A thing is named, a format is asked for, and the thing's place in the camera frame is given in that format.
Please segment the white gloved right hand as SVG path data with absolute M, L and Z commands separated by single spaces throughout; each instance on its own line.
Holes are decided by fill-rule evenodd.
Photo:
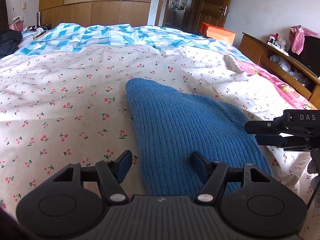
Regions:
M 308 202 L 308 207 L 313 204 L 313 212 L 315 216 L 319 216 L 320 204 L 319 204 L 319 148 L 316 148 L 310 152 L 311 161 L 308 164 L 307 172 L 309 174 L 315 174 L 316 176 L 311 180 L 311 189 L 313 194 Z

